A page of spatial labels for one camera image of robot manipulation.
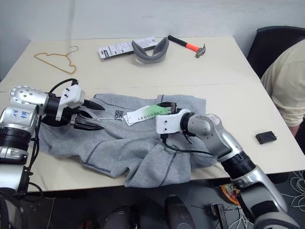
table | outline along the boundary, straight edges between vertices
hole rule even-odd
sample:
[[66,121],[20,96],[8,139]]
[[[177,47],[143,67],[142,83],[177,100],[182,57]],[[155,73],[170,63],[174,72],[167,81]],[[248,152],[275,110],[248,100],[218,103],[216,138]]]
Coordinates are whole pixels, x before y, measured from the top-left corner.
[[[142,98],[154,98],[158,94],[189,94],[205,98],[207,112],[220,116],[224,127],[264,172],[305,169],[305,157],[300,147],[234,38],[185,38],[193,44],[205,43],[206,54],[199,59],[194,57],[194,52],[175,43],[170,43],[166,58],[157,64],[141,64],[133,55],[100,59],[98,47],[129,40],[31,42],[0,83],[0,109],[7,106],[8,90],[15,85],[27,84],[49,91],[56,83],[71,78],[33,56],[40,52],[66,54],[68,46],[77,45],[79,50],[69,55],[77,66],[72,77],[79,79],[86,98],[92,98],[95,93]],[[278,140],[260,145],[255,135],[269,130]],[[59,159],[44,152],[40,152],[32,170],[31,181],[44,191],[124,184],[124,176],[110,178],[83,167],[75,158]],[[223,177],[228,174],[220,164],[192,172],[192,179]]]

orange hammer handle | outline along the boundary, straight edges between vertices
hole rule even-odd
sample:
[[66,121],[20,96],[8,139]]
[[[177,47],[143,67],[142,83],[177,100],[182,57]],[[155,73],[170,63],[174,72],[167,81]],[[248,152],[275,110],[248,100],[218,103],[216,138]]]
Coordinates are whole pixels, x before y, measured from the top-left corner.
[[198,49],[199,49],[199,47],[197,47],[197,46],[195,46],[195,45],[192,45],[192,44],[190,44],[190,43],[187,43],[187,44],[186,44],[186,47],[187,47],[188,49],[190,49],[190,50],[195,51],[195,52],[197,52]]

black chair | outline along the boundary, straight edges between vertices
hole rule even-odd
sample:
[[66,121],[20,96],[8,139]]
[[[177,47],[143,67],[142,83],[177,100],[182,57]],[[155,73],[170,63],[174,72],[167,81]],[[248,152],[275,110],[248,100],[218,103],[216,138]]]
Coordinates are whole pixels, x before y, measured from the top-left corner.
[[304,28],[290,26],[260,28],[256,32],[247,60],[261,78],[282,52],[303,39],[305,39]]

clothes hanger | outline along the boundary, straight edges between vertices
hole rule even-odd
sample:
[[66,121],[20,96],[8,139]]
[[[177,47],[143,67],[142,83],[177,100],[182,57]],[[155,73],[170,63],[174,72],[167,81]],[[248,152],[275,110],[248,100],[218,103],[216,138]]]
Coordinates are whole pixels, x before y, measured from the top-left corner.
[[[54,67],[54,68],[57,68],[57,69],[59,69],[59,70],[65,72],[65,73],[67,73],[67,74],[72,75],[72,74],[74,74],[74,73],[76,72],[76,66],[75,66],[74,64],[72,64],[72,61],[70,60],[70,58],[68,57],[68,55],[71,54],[72,52],[77,52],[77,51],[79,50],[79,47],[78,47],[78,46],[70,46],[70,48],[77,48],[77,50],[71,51],[71,52],[69,52],[69,53],[66,54],[66,55],[64,55],[64,54],[58,54],[58,53],[51,53],[51,54],[48,54],[48,53],[46,53],[46,52],[41,52],[41,53],[38,53],[38,54],[34,55],[34,57],[35,57],[36,59],[38,59],[38,60],[44,62],[44,63],[47,63],[47,64],[51,65],[51,66]],[[73,70],[72,72],[68,72],[68,71],[66,71],[66,70],[64,70],[64,69],[62,69],[62,68],[60,68],[60,67],[57,67],[57,66],[54,65],[54,64],[51,64],[51,63],[49,63],[49,62],[47,62],[47,61],[45,61],[45,60],[39,58],[38,56],[39,56],[39,55],[42,55],[42,54],[45,54],[46,56],[52,56],[52,55],[56,55],[56,56],[65,56],[65,57],[68,59],[68,61],[69,61],[69,66],[70,66],[70,67],[73,67],[74,70]]]

person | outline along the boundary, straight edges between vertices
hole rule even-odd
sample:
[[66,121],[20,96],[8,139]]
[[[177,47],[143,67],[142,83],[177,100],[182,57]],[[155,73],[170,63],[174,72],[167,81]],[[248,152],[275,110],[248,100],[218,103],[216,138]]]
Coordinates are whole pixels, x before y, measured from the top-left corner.
[[283,52],[261,82],[295,137],[305,115],[305,40]]

